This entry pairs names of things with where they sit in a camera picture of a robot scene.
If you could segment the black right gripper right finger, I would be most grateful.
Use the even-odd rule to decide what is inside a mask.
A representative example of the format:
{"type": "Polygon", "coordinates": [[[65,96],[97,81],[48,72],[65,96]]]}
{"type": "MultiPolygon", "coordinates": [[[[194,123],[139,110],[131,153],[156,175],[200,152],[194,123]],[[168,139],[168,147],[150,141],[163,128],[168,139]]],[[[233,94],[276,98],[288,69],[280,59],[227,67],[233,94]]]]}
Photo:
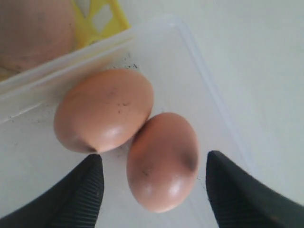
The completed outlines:
{"type": "Polygon", "coordinates": [[[210,151],[206,190],[220,228],[302,228],[304,208],[252,177],[220,151],[210,151]]]}

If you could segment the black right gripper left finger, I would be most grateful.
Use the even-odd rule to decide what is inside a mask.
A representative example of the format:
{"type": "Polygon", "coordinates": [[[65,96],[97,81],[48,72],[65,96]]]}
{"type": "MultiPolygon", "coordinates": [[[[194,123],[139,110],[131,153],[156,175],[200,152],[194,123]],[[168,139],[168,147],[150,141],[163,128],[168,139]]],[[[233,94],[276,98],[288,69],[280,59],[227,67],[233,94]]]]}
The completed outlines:
{"type": "Polygon", "coordinates": [[[2,228],[94,228],[104,196],[102,157],[90,154],[38,198],[2,217],[2,228]]]}

